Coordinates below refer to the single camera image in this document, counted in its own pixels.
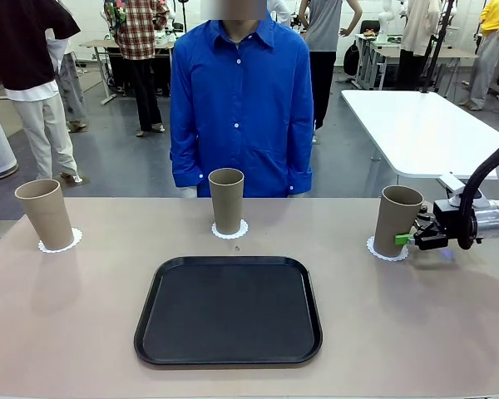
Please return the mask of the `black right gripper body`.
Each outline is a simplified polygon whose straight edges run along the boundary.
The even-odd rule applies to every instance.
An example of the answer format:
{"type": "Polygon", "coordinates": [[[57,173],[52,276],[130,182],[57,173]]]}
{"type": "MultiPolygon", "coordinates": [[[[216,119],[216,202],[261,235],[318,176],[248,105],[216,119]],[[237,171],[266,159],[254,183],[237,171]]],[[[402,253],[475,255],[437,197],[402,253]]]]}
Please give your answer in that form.
{"type": "Polygon", "coordinates": [[[461,216],[460,209],[450,205],[448,199],[436,200],[433,213],[439,229],[448,239],[455,239],[459,246],[472,246],[477,236],[475,211],[470,210],[461,216]]]}

